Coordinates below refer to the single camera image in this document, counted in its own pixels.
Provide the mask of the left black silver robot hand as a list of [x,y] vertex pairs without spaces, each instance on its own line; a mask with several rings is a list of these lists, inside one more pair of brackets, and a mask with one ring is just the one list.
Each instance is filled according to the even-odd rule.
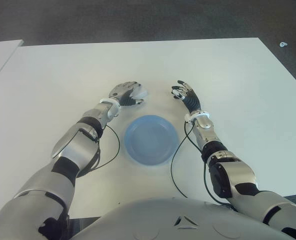
[[140,88],[136,81],[127,81],[116,85],[109,93],[109,98],[116,100],[120,106],[140,105],[143,99],[135,99],[132,93]]

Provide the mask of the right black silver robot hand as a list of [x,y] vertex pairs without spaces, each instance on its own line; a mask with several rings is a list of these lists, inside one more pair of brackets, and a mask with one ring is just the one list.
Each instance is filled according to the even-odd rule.
[[175,99],[181,100],[189,113],[201,110],[201,104],[193,88],[186,82],[178,80],[179,85],[172,86],[171,93]]

